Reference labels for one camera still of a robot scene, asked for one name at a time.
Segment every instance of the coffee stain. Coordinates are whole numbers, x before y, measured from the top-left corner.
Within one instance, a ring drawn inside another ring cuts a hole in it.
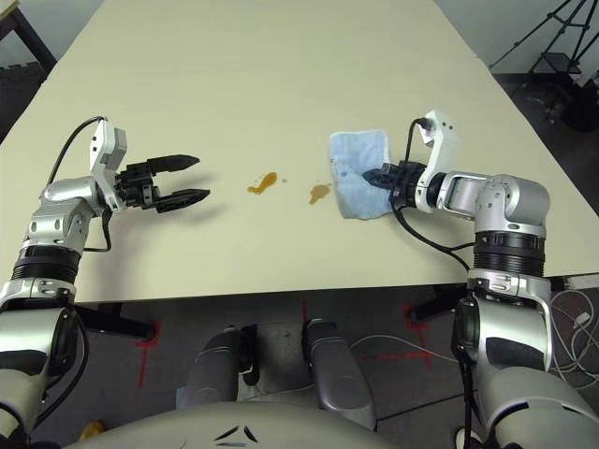
[[[257,187],[250,185],[247,188],[247,191],[251,194],[261,195],[266,189],[271,187],[276,182],[277,174],[274,171],[272,171],[268,175],[265,175],[264,178],[262,178],[262,182],[260,183],[260,185],[258,185]]]
[[[330,188],[328,185],[326,185],[326,184],[315,185],[312,188],[312,192],[310,192],[310,195],[312,195],[312,198],[310,199],[310,204],[314,205],[316,203],[316,201],[327,196],[329,194],[329,192],[330,192]]]

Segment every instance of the black cable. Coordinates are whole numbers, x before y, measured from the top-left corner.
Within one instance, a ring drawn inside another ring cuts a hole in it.
[[[441,403],[447,402],[448,400],[451,400],[451,399],[461,398],[462,396],[464,396],[463,393],[458,393],[457,395],[448,396],[446,398],[433,400],[431,402],[427,402],[426,404],[416,405],[416,407],[412,407],[410,409],[402,410],[401,412],[395,412],[395,413],[392,413],[392,414],[388,414],[387,416],[383,416],[382,418],[378,418],[376,420],[376,422],[378,423],[380,421],[386,421],[386,420],[391,419],[391,418],[396,418],[398,416],[402,416],[403,414],[407,414],[407,413],[410,413],[410,412],[415,412],[416,410],[424,409],[426,407],[430,407],[431,405],[441,404]]]
[[[403,161],[404,162],[408,162],[408,160],[410,159],[410,149],[412,148],[412,136],[414,134],[414,128],[416,127],[416,125],[419,124],[421,126],[426,126],[427,125],[427,119],[424,118],[420,118],[420,119],[415,119],[410,123],[410,128],[408,130],[408,140],[405,144],[405,156],[403,157]],[[474,246],[475,243],[474,242],[469,242],[469,243],[463,243],[462,245],[458,245],[458,246],[445,246],[445,245],[440,245],[439,243],[432,241],[430,239],[427,239],[426,237],[424,237],[422,234],[420,234],[419,232],[417,232],[412,226],[410,226],[408,224],[408,222],[405,220],[405,217],[403,216],[403,212],[402,209],[405,208],[405,206],[400,207],[399,209],[397,209],[395,207],[395,191],[398,187],[399,181],[402,179],[402,175],[400,174],[400,176],[397,177],[397,180],[395,181],[395,184],[393,185],[392,189],[391,189],[391,208],[393,209],[393,214],[395,215],[395,218],[397,219],[397,221],[400,223],[400,225],[402,225],[402,227],[410,234],[412,235],[412,237],[415,237],[416,239],[422,241],[423,243],[426,243],[427,245],[431,246],[432,248],[434,248],[437,251],[440,251],[441,253],[450,255],[451,257],[453,257],[454,259],[456,259],[458,261],[458,263],[460,263],[460,265],[462,265],[464,267],[464,269],[466,271],[470,270],[470,267],[468,266],[468,264],[466,262],[463,261],[463,259],[461,257],[459,257],[456,254],[453,254],[454,251],[457,250],[461,250],[463,248],[467,248],[469,246]]]
[[[412,148],[412,135],[414,134],[414,128],[416,128],[417,124],[419,124],[420,126],[426,126],[427,122],[428,122],[427,119],[420,118],[420,119],[414,119],[410,123],[410,129],[408,129],[408,141],[405,144],[405,156],[403,157],[403,160],[405,162],[408,162],[410,160],[410,149]]]
[[[102,232],[104,233],[104,240],[106,241],[106,248],[83,248],[88,253],[107,253],[112,248],[112,241],[110,240],[109,222],[112,212],[110,209],[104,209],[102,213]]]
[[[451,257],[456,259],[460,263],[460,265],[462,265],[464,267],[464,269],[466,271],[470,270],[470,266],[466,262],[464,262],[464,260],[461,257],[459,257],[457,254],[452,253],[451,247],[443,246],[443,245],[440,245],[439,243],[436,243],[432,240],[427,239],[422,234],[418,233],[412,226],[410,226],[408,224],[408,222],[405,221],[405,217],[403,216],[403,213],[402,213],[403,207],[396,209],[393,202],[391,202],[391,208],[393,209],[393,213],[395,214],[395,218],[397,218],[397,221],[400,223],[400,225],[403,226],[403,228],[410,235],[412,235],[416,239],[422,241],[423,243],[426,243],[427,245],[431,246],[435,250],[440,251],[443,254],[450,255]],[[464,245],[460,245],[460,246],[465,248],[466,246],[472,246],[472,245],[474,245],[474,244],[473,243],[465,243]]]
[[[70,395],[75,386],[77,386],[77,383],[79,382],[81,376],[83,375],[83,372],[85,371],[85,367],[87,366],[87,359],[89,358],[90,354],[90,343],[87,340],[87,333],[85,331],[85,325],[83,324],[83,321],[81,320],[78,314],[76,316],[77,325],[81,333],[81,339],[83,340],[83,352],[81,355],[81,362],[79,364],[77,372],[75,373],[75,376],[73,376],[73,379],[71,380],[70,384],[65,388],[65,391],[63,391],[61,395],[58,398],[56,398],[56,400],[51,405],[49,405],[46,410],[39,414],[36,421],[36,427],[43,423],[48,418],[48,416],[50,416],[58,408],[58,406],[63,403],[66,397]]]
[[[85,128],[86,126],[89,126],[90,124],[99,122],[101,120],[106,120],[106,117],[100,117],[100,116],[92,117],[91,119],[87,119],[85,122],[80,124],[77,128],[75,128],[75,131],[73,131],[71,133],[71,135],[68,137],[68,139],[66,140],[65,145],[63,146],[63,149],[58,153],[58,157],[56,158],[54,167],[52,167],[52,171],[50,172],[50,176],[48,177],[48,182],[46,183],[47,186],[54,182],[54,178],[56,177],[58,168],[60,167],[61,163],[63,162],[63,159],[65,158],[66,151],[68,150],[68,147],[70,147],[71,143],[73,143],[73,140],[75,140],[75,137],[77,136],[77,134],[80,133],[81,130],[83,128]]]
[[[470,439],[472,436],[472,403],[473,403],[473,387],[472,387],[472,371],[470,367],[464,366],[464,409],[466,418],[464,421],[464,447],[470,449]]]

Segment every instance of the blue rag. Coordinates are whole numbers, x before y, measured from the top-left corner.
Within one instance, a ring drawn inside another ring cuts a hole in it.
[[[376,218],[391,212],[389,191],[368,184],[362,174],[389,162],[387,135],[380,129],[335,133],[329,138],[337,202],[344,218]]]

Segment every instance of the white wall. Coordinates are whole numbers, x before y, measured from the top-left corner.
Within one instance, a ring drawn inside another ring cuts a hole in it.
[[[21,0],[19,8],[54,57],[60,59],[103,1]],[[14,32],[0,42],[0,67],[35,59]]]
[[[563,0],[435,0],[462,38],[478,57],[485,63],[495,62],[514,42],[520,40],[538,23],[544,20],[547,13],[554,10]],[[573,0],[560,15],[566,18],[577,5]],[[591,7],[587,1],[578,15],[576,22],[583,22]],[[557,34],[561,24],[552,19],[521,44],[507,58],[493,68],[495,73],[523,73],[534,64],[540,53]],[[593,33],[599,31],[599,10],[587,32],[585,41]],[[576,46],[579,28],[570,28],[562,35],[552,51],[572,54]],[[599,41],[589,50],[580,64],[583,71],[590,75],[599,68]]]
[[[564,10],[567,16],[578,0]],[[65,54],[80,30],[103,0],[21,0],[21,10],[36,28],[57,59]],[[463,39],[485,63],[495,61],[512,44],[540,23],[562,0],[435,0]],[[588,0],[579,13],[579,21],[588,11]],[[560,25],[552,20],[493,68],[496,73],[525,72],[555,36]],[[592,22],[591,35],[599,31],[599,10]],[[555,51],[571,54],[579,29],[570,29],[560,37]],[[23,64],[35,58],[12,33],[0,42],[0,66]],[[599,41],[580,66],[589,76],[599,68]]]

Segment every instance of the dark floor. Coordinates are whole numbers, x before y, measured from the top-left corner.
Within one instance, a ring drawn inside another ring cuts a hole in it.
[[[0,71],[0,141],[43,81],[43,75],[34,67],[12,70]],[[599,159],[596,148],[599,134],[576,132],[559,120],[551,124],[537,94],[524,90],[516,103],[580,192],[599,212],[599,177],[594,173]],[[597,308],[599,292],[592,290],[589,294]],[[75,441],[85,423],[91,420],[100,419],[111,428],[172,410],[175,392],[184,385],[197,351],[229,325],[257,323],[259,326],[263,370],[258,388],[262,394],[310,383],[300,349],[301,325],[306,316],[336,321],[348,341],[374,333],[390,333],[450,355],[450,316],[436,319],[419,330],[404,320],[405,307],[432,295],[431,287],[421,286],[126,304],[124,315],[156,321],[161,326],[157,344],[147,350],[145,370],[142,369],[144,349],[134,341],[91,334],[91,356],[80,384],[34,432],[33,440],[67,444]],[[563,306],[575,316],[583,310],[583,303],[577,297],[566,297],[563,301]],[[567,328],[567,323],[560,326]],[[422,357],[418,350],[401,343],[370,340],[358,346],[355,354],[373,391],[379,418],[461,392],[460,375],[454,364]],[[589,358],[599,360],[596,353]],[[582,380],[574,378],[572,382]],[[49,401],[56,394],[51,390]],[[255,391],[241,392],[245,397],[253,394]],[[311,394],[307,390],[297,395],[275,395],[269,400],[302,403]],[[599,411],[599,386],[581,390],[581,394]],[[463,399],[454,398],[381,421],[378,429],[400,447],[449,448],[453,432],[462,422]]]

